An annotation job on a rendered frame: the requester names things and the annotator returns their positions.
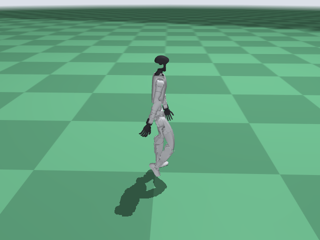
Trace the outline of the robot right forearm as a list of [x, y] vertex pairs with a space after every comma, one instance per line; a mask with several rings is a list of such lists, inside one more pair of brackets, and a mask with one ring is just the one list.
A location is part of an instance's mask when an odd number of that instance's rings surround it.
[[157, 100], [153, 104], [153, 106], [151, 107], [151, 112], [150, 112], [149, 117], [148, 117], [149, 118], [149, 121], [148, 121], [149, 124], [152, 124], [154, 119], [156, 118], [156, 114], [157, 114], [157, 111], [159, 110], [160, 105], [161, 105], [161, 102], [159, 100]]

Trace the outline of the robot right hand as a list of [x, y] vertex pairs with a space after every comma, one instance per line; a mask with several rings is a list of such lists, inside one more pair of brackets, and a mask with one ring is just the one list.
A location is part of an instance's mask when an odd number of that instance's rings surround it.
[[147, 137], [148, 134], [151, 134], [151, 125], [149, 122], [149, 118], [146, 121], [146, 125], [144, 126], [143, 130], [141, 131], [141, 133], [139, 133], [142, 137]]

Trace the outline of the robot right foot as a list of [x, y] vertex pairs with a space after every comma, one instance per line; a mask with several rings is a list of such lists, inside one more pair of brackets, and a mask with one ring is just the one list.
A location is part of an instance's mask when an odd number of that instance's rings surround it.
[[156, 164], [155, 163], [150, 163], [149, 164], [149, 167], [152, 169], [153, 173], [155, 174], [156, 177], [159, 177], [161, 174], [160, 174], [160, 171], [159, 169], [157, 170], [157, 168], [155, 168]]

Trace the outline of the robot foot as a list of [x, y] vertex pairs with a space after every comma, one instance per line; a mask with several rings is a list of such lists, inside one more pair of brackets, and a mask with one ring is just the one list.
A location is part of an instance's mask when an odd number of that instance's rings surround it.
[[149, 164], [149, 167], [152, 169], [153, 173], [155, 174], [156, 177], [159, 177], [161, 174], [160, 174], [160, 171], [159, 169], [157, 170], [157, 168], [155, 168], [156, 164], [155, 163], [150, 163]]
[[[155, 165], [156, 165], [157, 163], [155, 163]], [[169, 162], [168, 161], [166, 161], [165, 163], [163, 163], [160, 167], [164, 167], [164, 166], [166, 166], [166, 165], [168, 165], [169, 164]], [[159, 167], [159, 166], [158, 166]]]

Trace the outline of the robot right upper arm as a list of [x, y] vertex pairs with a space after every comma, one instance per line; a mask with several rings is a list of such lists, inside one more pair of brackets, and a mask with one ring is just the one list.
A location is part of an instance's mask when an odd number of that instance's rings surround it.
[[[156, 101], [160, 101], [159, 98], [160, 96], [162, 95], [162, 90], [164, 88], [164, 80], [161, 79], [161, 78], [158, 78], [156, 80], [156, 83], [155, 83], [155, 93], [154, 93], [154, 98], [153, 98], [153, 104], [156, 102]], [[161, 101], [160, 101], [161, 103]]]

